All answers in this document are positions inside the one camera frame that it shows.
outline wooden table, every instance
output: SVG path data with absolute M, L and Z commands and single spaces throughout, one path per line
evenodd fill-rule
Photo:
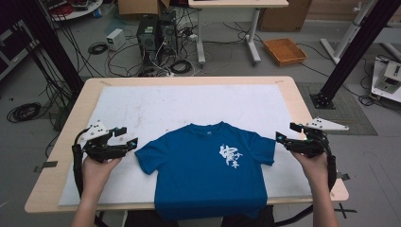
M 306 123 L 312 118 L 290 77 L 202 77 L 202 78 L 132 78 L 132 79 L 89 79 L 66 121 L 60 137 L 53 148 L 48 162 L 57 161 L 56 167 L 43 169 L 29 199 L 26 202 L 28 213 L 75 211 L 76 206 L 59 206 L 69 167 L 73 157 L 71 146 L 77 134 L 87 127 L 99 95 L 106 86 L 166 86 L 166 85 L 211 85 L 211 84 L 276 84 L 286 102 L 288 112 L 296 123 Z M 333 201 L 345 201 L 348 192 L 342 182 L 337 180 L 332 190 Z M 269 204 L 311 202 L 311 198 L 287 198 L 269 200 Z M 99 210 L 152 209 L 153 204 L 128 203 L 99 205 Z
M 194 1 L 189 0 L 190 7 L 201 9 L 198 11 L 198 62 L 204 65 L 206 59 L 204 57 L 203 43 L 202 43 L 202 29 L 201 22 L 204 21 L 220 21 L 220 22 L 252 22 L 250 33 L 246 35 L 245 42 L 248 45 L 253 56 L 253 65 L 260 63 L 260 57 L 257 53 L 256 47 L 253 42 L 254 33 L 257 27 L 257 20 L 259 19 L 259 12 L 261 8 L 282 8 L 287 7 L 287 0 L 220 0 L 220 1 Z M 248 15 L 248 11 L 252 9 L 253 15 Z

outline white electronic device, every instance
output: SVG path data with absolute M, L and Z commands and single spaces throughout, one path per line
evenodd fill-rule
M 401 86 L 401 64 L 389 61 L 384 75 L 376 82 L 375 88 L 390 94 L 395 93 Z
M 106 39 L 111 50 L 118 50 L 126 42 L 124 31 L 119 28 L 113 31 Z

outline desk leg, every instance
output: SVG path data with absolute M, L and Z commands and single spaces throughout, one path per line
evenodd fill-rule
M 257 19 L 259 18 L 259 12 L 260 12 L 260 8 L 256 8 L 254 10 L 251 33 L 245 37 L 247 45 L 250 48 L 251 54 L 253 57 L 253 66 L 255 66 L 257 63 L 261 62 L 259 54 L 257 53 L 257 50 L 256 50 L 256 46 L 254 45 L 254 42 L 253 42 L 254 33 L 255 33 L 256 27 L 257 27 Z
M 198 52 L 198 63 L 200 64 L 200 68 L 203 67 L 206 62 L 206 58 L 204 57 L 203 50 L 203 42 L 201 40 L 201 9 L 198 10 L 198 36 L 197 36 L 197 52 Z

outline white mounting plate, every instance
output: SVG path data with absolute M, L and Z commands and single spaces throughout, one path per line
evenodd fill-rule
M 321 119 L 316 117 L 311 122 L 306 123 L 306 127 L 315 130 L 323 130 L 323 131 L 348 131 L 348 126 L 343 126 L 328 120 Z
M 100 120 L 97 120 L 97 122 L 94 125 L 92 125 L 91 128 L 80 137 L 80 141 L 83 142 L 95 139 L 107 133 L 109 133 L 109 130 L 107 130 L 107 128 L 103 125 L 103 123 L 101 123 Z

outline computer tower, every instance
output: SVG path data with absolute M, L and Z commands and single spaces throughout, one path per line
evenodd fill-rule
M 178 52 L 176 11 L 164 11 L 160 17 L 160 28 L 164 43 L 165 54 L 175 55 Z
M 163 56 L 162 33 L 157 14 L 145 14 L 141 17 L 136 32 L 142 62 L 145 66 L 160 64 Z

